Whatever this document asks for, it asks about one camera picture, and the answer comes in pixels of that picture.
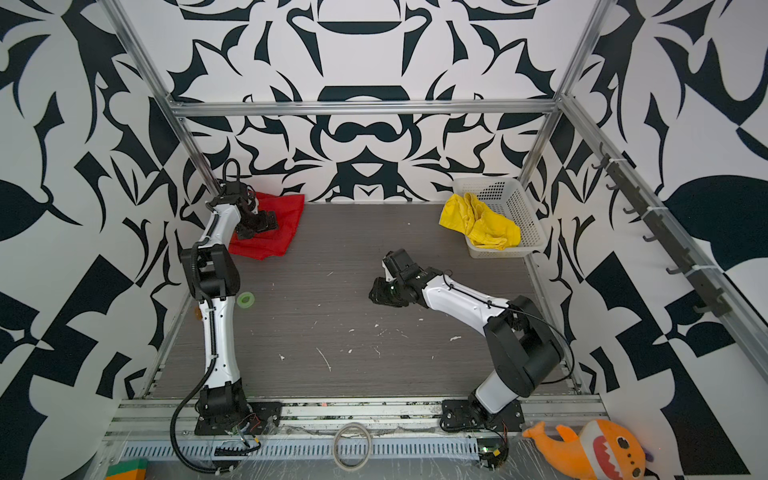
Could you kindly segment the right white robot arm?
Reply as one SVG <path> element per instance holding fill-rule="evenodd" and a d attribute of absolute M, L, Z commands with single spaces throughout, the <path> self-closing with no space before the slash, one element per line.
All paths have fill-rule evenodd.
<path fill-rule="evenodd" d="M 384 275 L 374 280 L 369 299 L 403 308 L 418 304 L 447 314 L 480 333 L 493 370 L 469 396 L 486 417 L 530 396 L 561 364 L 565 350 L 559 332 L 527 297 L 493 297 L 462 285 L 441 270 L 419 266 L 403 249 L 382 259 Z"/>

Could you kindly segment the yellow shorts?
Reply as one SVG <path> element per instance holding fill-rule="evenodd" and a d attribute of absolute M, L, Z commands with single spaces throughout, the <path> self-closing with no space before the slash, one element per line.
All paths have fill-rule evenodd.
<path fill-rule="evenodd" d="M 473 193 L 453 194 L 443 206 L 439 225 L 463 234 L 480 249 L 506 250 L 522 241 L 514 221 L 494 212 Z"/>

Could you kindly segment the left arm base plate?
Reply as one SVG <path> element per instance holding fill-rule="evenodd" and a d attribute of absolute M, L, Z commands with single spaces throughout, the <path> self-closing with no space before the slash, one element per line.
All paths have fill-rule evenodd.
<path fill-rule="evenodd" d="M 194 433 L 197 436 L 262 435 L 278 427 L 283 404 L 279 401 L 248 402 L 236 413 L 217 416 L 200 414 Z"/>

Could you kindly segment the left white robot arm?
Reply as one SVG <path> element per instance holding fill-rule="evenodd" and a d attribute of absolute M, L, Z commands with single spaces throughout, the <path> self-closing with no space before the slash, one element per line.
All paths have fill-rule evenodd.
<path fill-rule="evenodd" d="M 187 285 L 204 324 L 207 366 L 194 389 L 196 411 L 206 427 L 218 430 L 250 414 L 233 330 L 241 280 L 229 245 L 234 237 L 250 239 L 277 228 L 276 214 L 258 209 L 252 188 L 239 180 L 223 180 L 220 186 L 220 194 L 208 203 L 211 216 L 203 234 L 181 253 Z"/>

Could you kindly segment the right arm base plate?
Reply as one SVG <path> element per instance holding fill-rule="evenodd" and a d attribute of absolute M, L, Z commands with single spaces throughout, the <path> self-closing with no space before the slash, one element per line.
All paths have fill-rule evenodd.
<path fill-rule="evenodd" d="M 520 402 L 512 401 L 498 413 L 490 413 L 478 400 L 443 400 L 440 428 L 448 433 L 490 430 L 503 433 L 521 432 L 525 418 Z"/>

